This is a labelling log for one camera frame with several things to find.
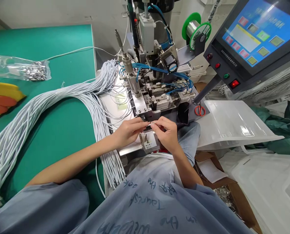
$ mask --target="denim jeans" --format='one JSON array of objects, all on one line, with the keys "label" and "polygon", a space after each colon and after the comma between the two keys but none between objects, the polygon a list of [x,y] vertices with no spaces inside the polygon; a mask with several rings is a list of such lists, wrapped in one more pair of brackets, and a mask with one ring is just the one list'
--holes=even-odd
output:
[{"label": "denim jeans", "polygon": [[195,164],[195,154],[200,137],[200,124],[191,122],[177,131],[177,139],[188,161],[192,166]]}]

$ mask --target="person's hand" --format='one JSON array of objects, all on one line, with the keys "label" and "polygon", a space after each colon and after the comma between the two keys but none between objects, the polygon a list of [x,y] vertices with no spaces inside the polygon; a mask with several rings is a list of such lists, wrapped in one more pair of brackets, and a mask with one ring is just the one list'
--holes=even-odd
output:
[{"label": "person's hand", "polygon": [[122,148],[136,141],[138,135],[146,129],[148,124],[149,122],[143,122],[140,117],[123,121],[120,127],[110,135],[115,148]]},{"label": "person's hand", "polygon": [[[152,130],[155,131],[160,142],[168,151],[170,151],[170,153],[173,154],[176,150],[181,149],[181,146],[177,140],[176,123],[164,116],[161,116],[157,121],[153,122],[155,122],[155,124],[151,124]],[[165,128],[166,131],[163,132],[160,129],[160,126]]]}]

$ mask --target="person's left hand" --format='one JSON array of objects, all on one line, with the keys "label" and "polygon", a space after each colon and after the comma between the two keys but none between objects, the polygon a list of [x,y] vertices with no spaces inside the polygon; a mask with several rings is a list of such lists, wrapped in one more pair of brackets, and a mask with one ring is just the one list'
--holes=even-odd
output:
[{"label": "person's left hand", "polygon": [[120,127],[110,135],[115,148],[122,148],[136,141],[148,124],[149,122],[143,122],[140,117],[123,121]]}]

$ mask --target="green spool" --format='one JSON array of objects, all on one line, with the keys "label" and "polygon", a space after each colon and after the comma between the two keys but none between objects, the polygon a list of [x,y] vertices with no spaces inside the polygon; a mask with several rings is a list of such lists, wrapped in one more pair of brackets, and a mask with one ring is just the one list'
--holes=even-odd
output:
[{"label": "green spool", "polygon": [[190,36],[189,41],[189,47],[190,49],[195,49],[195,39],[200,33],[205,33],[206,35],[206,41],[209,39],[211,34],[211,24],[209,22],[205,22],[201,24],[201,16],[198,12],[192,13],[188,18],[185,20],[183,28],[182,28],[182,37],[184,40],[187,40],[189,38],[189,35],[187,33],[187,27],[193,25],[196,29]]}]

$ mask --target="green workbench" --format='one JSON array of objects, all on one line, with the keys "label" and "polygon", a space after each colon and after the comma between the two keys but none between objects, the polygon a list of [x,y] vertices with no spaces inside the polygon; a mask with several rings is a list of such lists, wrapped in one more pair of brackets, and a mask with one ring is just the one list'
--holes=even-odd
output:
[{"label": "green workbench", "polygon": [[[39,61],[87,46],[93,46],[90,24],[0,31],[0,55]],[[66,87],[94,78],[94,50],[55,58],[49,66],[52,79],[48,81],[0,78],[0,82],[17,85],[27,96],[18,107],[0,118],[0,132],[34,96],[58,89],[63,82]],[[82,102],[76,98],[58,102],[41,115],[31,131],[13,171],[1,188],[2,197],[7,202],[45,167],[93,143],[93,122]],[[98,175],[103,187],[100,160]],[[91,213],[104,200],[96,180],[95,161],[77,178],[88,188]]]}]

